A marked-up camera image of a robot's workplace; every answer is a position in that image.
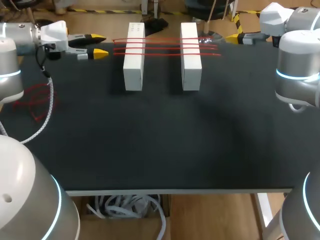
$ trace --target red wire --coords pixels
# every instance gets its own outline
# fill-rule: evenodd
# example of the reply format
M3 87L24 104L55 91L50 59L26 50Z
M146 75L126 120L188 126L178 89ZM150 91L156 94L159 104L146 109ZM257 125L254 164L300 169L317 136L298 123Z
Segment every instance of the red wire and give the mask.
M199 45L205 47L217 47L215 44L205 43L180 43L180 42L141 42L141 41L115 41L114 44L158 44L158 45Z
M218 53L125 53L125 52L114 52L113 55L145 55L145 56L181 56L181 55L201 55L201 56L218 56Z
M155 47L155 46L147 46L147 47L115 47L114 51L117 50L126 50L126 49L154 49L154 50L180 50L180 49L209 49L209 50L218 50L214 47Z
M179 38L179 37L127 37L127 38L116 38L116 39L112 39L112 41L118 41L118 40L127 40L127 39L147 39L147 40L153 40L153 39L165 39L165 40L192 40L192 39L212 39L212 36L200 36L200 37L183 37L183 38Z

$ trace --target white cable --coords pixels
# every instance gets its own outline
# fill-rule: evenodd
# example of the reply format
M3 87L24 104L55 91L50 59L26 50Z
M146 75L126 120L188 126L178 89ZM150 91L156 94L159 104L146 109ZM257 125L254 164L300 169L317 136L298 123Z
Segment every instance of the white cable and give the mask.
M161 230L160 230L159 235L156 238L156 240L161 240L165 235L166 226L167 226L165 213L164 213L161 205L159 204L159 202L157 202L154 198L150 197L149 195L145 195L144 198L153 202L159 209L159 213L160 213L160 217L161 217L161 221L162 221L162 226L161 226Z
M94 205L95 209L87 204L87 208L93 212L98 218L105 219L105 218L117 218L117 219L127 219L127 218L144 218L148 212L151 203L153 203L156 207L156 210L159 210L160 218L162 222L161 230L158 234L156 240L161 240L166 231L166 217L164 211L160 204L160 195L157 195L158 201L154 198L150 197L149 195L112 195L110 196L104 203L104 211L107 215L103 215L100 211L100 208L103 207L103 202L105 196L96 196L94 198ZM137 209L136 204L143 203L143 207L139 207Z
M300 114L306 110L306 106L301 106L299 109L296 109L291 103L289 103L289 108L296 114Z
M2 124L2 122L0 121L0 131L1 131L1 134L4 135L4 136L8 136L8 133L4 127L4 125Z

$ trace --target white block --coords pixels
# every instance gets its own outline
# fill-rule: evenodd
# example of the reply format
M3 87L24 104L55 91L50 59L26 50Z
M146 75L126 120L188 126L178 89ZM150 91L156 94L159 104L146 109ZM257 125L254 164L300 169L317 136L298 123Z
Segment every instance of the white block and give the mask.
M129 39L129 38L144 38L145 37L145 24L143 22L130 22L128 29L128 39L123 63L123 75L125 90L127 91L141 91L144 77L144 54L146 46L145 39ZM128 53L134 53L138 55L127 55Z
M182 38L180 40L182 88L184 91L198 91L202 74L201 57L200 55L182 55L200 53L198 39L186 39L198 37L197 24L195 22L181 23L180 37Z

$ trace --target white braided cable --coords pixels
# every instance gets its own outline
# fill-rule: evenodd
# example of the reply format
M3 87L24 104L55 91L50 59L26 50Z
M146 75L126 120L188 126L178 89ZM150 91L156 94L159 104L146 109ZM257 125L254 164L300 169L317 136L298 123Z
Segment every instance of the white braided cable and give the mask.
M46 115L45 121L44 121L42 127L40 127L40 129L35 134L33 134L31 137L27 138L26 140L21 141L20 143L22 143L22 144L26 144L26 143L30 142L32 139L34 139L36 136L38 136L46 128L46 126L50 120L50 117L52 115L52 110L54 108L54 84L53 84L51 77L48 77L48 85L50 88L50 99L49 99L49 110L48 110L48 114ZM3 126L3 124L1 123L1 121L0 121L0 131L1 131L2 135L8 136L6 129Z
M1 134L4 135L4 136L8 136L8 133L4 127L4 125L2 124L2 122L0 121L0 131L1 131Z
M94 198L94 207L91 207L87 204L87 208L92 211L97 217L100 219L123 219L123 218L144 218L148 212L148 208L151 206L151 203L155 205L155 209L159 211L160 218L162 222L161 230L156 238L156 240L161 240L164 237L166 231L166 217L165 213L160 204L160 195L158 194L158 199L155 200L149 195L112 195L110 196L105 204L104 203L105 196L95 196ZM143 206L137 209L135 204L140 201L140 204L144 203ZM107 215L104 215L100 211L104 209Z

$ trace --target black tabletop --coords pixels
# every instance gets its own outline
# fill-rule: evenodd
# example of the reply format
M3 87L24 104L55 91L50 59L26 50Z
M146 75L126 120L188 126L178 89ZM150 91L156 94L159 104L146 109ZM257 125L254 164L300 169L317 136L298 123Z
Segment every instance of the black tabletop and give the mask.
M219 45L202 57L200 91L183 92L180 57L147 56L143 90L126 92L121 56L48 62L57 105L26 146L66 190L292 188L319 161L320 111L293 113L275 96L278 50ZM33 57L25 87L45 83ZM4 106L8 134L40 126Z

